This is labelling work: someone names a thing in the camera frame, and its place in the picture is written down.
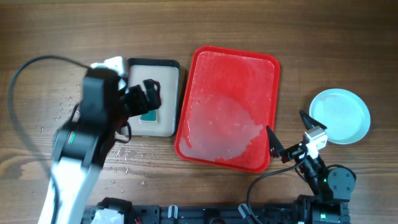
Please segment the green yellow sponge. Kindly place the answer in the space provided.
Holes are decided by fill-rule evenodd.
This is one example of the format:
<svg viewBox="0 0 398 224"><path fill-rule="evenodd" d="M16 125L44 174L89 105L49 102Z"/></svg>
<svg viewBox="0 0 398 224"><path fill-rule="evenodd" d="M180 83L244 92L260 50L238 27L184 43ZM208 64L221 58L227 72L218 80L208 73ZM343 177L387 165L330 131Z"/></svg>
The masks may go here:
<svg viewBox="0 0 398 224"><path fill-rule="evenodd" d="M154 124L159 122L159 111L158 110L150 110L146 114L142 114L139 118L139 122Z"/></svg>

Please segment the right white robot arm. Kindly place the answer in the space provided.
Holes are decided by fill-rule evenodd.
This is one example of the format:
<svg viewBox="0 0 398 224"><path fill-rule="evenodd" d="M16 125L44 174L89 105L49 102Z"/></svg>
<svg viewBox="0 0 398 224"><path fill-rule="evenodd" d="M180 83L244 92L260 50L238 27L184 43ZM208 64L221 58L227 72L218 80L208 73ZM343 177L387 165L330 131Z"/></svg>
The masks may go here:
<svg viewBox="0 0 398 224"><path fill-rule="evenodd" d="M327 145L327 127L299 111L306 131L302 140L284 148L273 130L267 127L270 156L285 164L294 161L293 170L309 185L312 195L299 195L288 211L286 223L349 223L348 203L356 183L356 174L349 168L327 166L320 150Z"/></svg>

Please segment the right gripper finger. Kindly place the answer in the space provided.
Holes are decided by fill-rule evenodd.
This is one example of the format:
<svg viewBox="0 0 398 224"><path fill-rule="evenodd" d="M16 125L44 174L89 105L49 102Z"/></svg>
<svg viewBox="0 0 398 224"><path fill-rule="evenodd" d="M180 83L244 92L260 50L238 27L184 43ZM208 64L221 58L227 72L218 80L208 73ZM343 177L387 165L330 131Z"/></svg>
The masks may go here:
<svg viewBox="0 0 398 224"><path fill-rule="evenodd" d="M326 126L324 124L321 124L319 121L313 119L311 116L309 116L304 110L299 111L299 115L303 121L304 126L306 127L307 130L310 130L312 128L315 128L317 126L321 127L323 130L326 130Z"/></svg>
<svg viewBox="0 0 398 224"><path fill-rule="evenodd" d="M269 140L269 154L273 158L281 157L284 154L284 147L278 140L277 136L271 130L270 126L266 126L267 136Z"/></svg>

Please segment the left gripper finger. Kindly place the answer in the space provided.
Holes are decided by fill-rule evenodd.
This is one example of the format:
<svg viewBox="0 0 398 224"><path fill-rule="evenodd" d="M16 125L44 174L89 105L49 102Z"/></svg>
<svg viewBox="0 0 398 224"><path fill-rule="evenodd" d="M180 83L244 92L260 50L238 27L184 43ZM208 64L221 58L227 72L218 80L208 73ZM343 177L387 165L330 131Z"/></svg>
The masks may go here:
<svg viewBox="0 0 398 224"><path fill-rule="evenodd" d="M146 88L146 96L149 109L158 109L161 106L160 99L160 83L153 80L147 79L143 81Z"/></svg>
<svg viewBox="0 0 398 224"><path fill-rule="evenodd" d="M152 110L148 108L146 91L140 85L131 86L126 93L126 107L129 114L146 114Z"/></svg>

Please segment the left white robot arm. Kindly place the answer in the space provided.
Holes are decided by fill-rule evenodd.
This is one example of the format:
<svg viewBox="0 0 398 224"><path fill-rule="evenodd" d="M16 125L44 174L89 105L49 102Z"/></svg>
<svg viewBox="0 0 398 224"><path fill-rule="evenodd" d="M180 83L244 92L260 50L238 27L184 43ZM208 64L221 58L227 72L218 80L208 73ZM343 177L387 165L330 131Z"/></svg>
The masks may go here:
<svg viewBox="0 0 398 224"><path fill-rule="evenodd" d="M160 83L119 87L118 78L84 78L82 101L55 133L50 182L39 223L80 223L85 204L116 142L132 138L128 119L159 108Z"/></svg>

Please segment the light blue plate top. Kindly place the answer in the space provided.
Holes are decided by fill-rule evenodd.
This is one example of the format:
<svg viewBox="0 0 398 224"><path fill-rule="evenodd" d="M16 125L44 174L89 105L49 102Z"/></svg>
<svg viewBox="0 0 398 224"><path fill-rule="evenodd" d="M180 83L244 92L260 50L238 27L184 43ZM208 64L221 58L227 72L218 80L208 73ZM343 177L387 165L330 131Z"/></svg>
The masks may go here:
<svg viewBox="0 0 398 224"><path fill-rule="evenodd" d="M319 93L309 107L309 115L324 124L328 141L352 144L367 135L371 116L365 102L356 94L341 88Z"/></svg>

